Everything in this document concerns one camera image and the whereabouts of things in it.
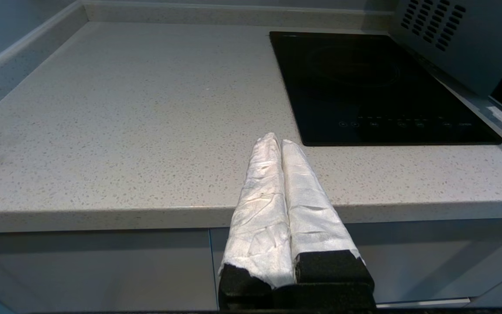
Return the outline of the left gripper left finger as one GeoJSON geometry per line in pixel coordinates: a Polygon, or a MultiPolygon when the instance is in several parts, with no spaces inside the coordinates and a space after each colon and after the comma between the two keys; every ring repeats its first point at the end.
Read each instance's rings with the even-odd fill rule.
{"type": "Polygon", "coordinates": [[[274,290],[295,282],[282,157],[274,133],[253,146],[219,276],[221,309],[267,308],[274,290]]]}

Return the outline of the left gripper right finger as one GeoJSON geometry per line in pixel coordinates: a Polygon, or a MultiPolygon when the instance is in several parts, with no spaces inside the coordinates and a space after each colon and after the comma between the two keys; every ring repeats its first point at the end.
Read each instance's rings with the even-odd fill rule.
{"type": "Polygon", "coordinates": [[[282,143],[295,284],[287,309],[375,309],[374,280],[301,147],[282,143]]]}

